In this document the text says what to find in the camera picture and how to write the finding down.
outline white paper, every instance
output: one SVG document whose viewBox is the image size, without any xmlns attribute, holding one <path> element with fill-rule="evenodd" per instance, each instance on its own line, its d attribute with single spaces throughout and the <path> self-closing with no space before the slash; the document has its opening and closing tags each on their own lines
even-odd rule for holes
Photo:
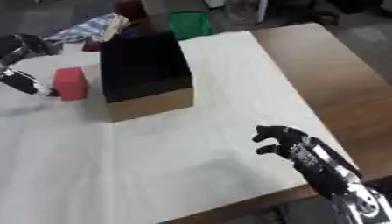
<svg viewBox="0 0 392 224">
<path fill-rule="evenodd" d="M 118 123 L 98 53 L 17 64 L 45 83 L 83 67 L 92 87 L 73 102 L 0 87 L 0 223 L 157 223 L 304 184 L 289 162 L 255 154 L 257 124 L 300 128 L 351 160 L 248 32 L 181 47 L 194 106 Z"/>
</svg>

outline wooden table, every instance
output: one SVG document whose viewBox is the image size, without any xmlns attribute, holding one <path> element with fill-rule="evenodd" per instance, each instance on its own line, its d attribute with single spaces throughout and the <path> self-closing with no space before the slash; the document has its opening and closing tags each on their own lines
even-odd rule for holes
<svg viewBox="0 0 392 224">
<path fill-rule="evenodd" d="M 392 87 L 318 24 L 253 32 L 365 180 L 392 173 Z M 308 186 L 263 195 L 166 223 L 217 223 L 315 195 Z"/>
</svg>

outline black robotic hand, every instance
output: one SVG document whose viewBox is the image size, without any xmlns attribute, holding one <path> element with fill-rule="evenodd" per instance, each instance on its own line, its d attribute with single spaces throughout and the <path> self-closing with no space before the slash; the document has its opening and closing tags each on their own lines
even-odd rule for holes
<svg viewBox="0 0 392 224">
<path fill-rule="evenodd" d="M 0 37 L 0 82 L 30 95 L 60 96 L 56 89 L 41 85 L 31 75 L 10 68 L 33 53 L 54 55 L 56 52 L 36 36 L 20 34 Z"/>
<path fill-rule="evenodd" d="M 347 192 L 347 180 L 336 172 L 335 167 L 328 164 L 315 151 L 320 147 L 334 163 L 341 165 L 361 178 L 358 170 L 348 163 L 340 154 L 316 137 L 286 126 L 257 126 L 257 135 L 253 140 L 257 143 L 275 138 L 279 144 L 266 145 L 256 150 L 257 154 L 276 153 L 294 163 L 311 187 L 320 195 L 331 199 L 333 194 L 342 195 Z"/>
</svg>

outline robotic hand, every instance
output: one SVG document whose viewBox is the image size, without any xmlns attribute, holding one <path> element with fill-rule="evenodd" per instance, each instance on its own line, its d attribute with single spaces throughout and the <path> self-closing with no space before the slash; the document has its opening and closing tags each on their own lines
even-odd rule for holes
<svg viewBox="0 0 392 224">
<path fill-rule="evenodd" d="M 0 38 L 0 81 L 30 95 L 59 96 L 59 92 L 39 82 L 27 73 L 13 70 L 10 65 L 24 59 L 29 53 L 52 55 L 51 49 L 32 35 L 11 35 Z"/>
<path fill-rule="evenodd" d="M 348 223 L 392 223 L 392 209 L 385 197 L 361 183 L 361 174 L 339 153 L 320 139 L 285 126 L 257 126 L 257 143 L 275 138 L 257 154 L 276 153 L 290 160 L 309 185 L 332 201 Z"/>
</svg>

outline red block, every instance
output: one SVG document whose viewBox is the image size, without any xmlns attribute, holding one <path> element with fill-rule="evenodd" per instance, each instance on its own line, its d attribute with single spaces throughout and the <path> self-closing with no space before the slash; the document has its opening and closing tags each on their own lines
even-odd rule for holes
<svg viewBox="0 0 392 224">
<path fill-rule="evenodd" d="M 64 102 L 88 97 L 88 82 L 80 67 L 63 68 L 56 71 L 53 87 L 59 90 Z"/>
</svg>

